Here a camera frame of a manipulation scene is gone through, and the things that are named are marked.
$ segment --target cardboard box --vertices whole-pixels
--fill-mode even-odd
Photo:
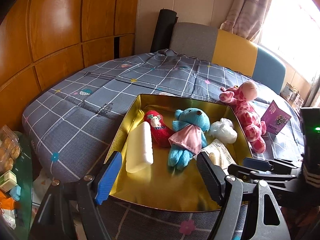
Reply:
[[[271,102],[266,112],[261,117],[261,121],[266,122],[267,132],[277,135],[281,129],[289,122],[291,115],[282,111],[274,101]]]
[[[167,211],[193,213],[221,208],[208,194],[196,160],[190,160],[182,173],[176,173],[174,169],[168,168],[170,148],[159,147],[154,141],[152,146],[154,163],[135,173],[125,171],[127,137],[144,121],[144,114],[149,110],[155,110],[163,116],[164,123],[172,128],[175,111],[189,107],[203,110],[209,117],[210,123],[219,121],[222,117],[231,120],[238,136],[235,143],[226,145],[228,152],[239,165],[242,165],[245,157],[252,158],[248,141],[229,106],[191,98],[140,94],[125,115],[106,158],[108,160],[113,151],[119,151],[123,160],[121,171],[111,189],[111,196],[121,202]],[[207,136],[207,143],[210,144],[212,141],[213,137]]]

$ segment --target curtain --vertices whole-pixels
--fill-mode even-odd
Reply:
[[[312,83],[309,96],[303,106],[304,107],[320,106],[320,71],[318,71]]]
[[[234,0],[220,29],[254,41],[269,11],[272,0]]]

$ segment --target orange bag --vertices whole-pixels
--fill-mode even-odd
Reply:
[[[13,198],[7,197],[1,190],[0,190],[0,208],[7,209],[7,210],[14,210]]]

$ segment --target gray plaid bedsheet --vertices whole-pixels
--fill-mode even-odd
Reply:
[[[75,181],[88,172],[99,171],[124,115],[138,94],[171,94],[216,102],[221,86],[241,85],[249,79],[172,50],[114,59],[85,68],[43,93],[25,109],[22,123],[47,174],[63,182]],[[274,100],[292,118],[277,136],[264,135],[267,149],[254,157],[297,161],[303,153],[297,115],[279,95],[260,83],[257,85],[259,97],[254,103],[261,116]],[[115,210],[113,207],[117,212],[110,214],[110,210]],[[217,212],[202,215],[163,212],[113,199],[101,208],[109,213],[102,217],[116,239],[144,239],[132,233],[136,230],[143,234],[144,228],[153,228],[148,233],[149,239],[206,239],[217,216]],[[196,229],[191,235],[179,233],[181,219],[195,221]]]

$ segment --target wooden wardrobe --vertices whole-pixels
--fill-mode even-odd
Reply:
[[[90,65],[133,54],[138,0],[17,0],[0,25],[0,127]]]

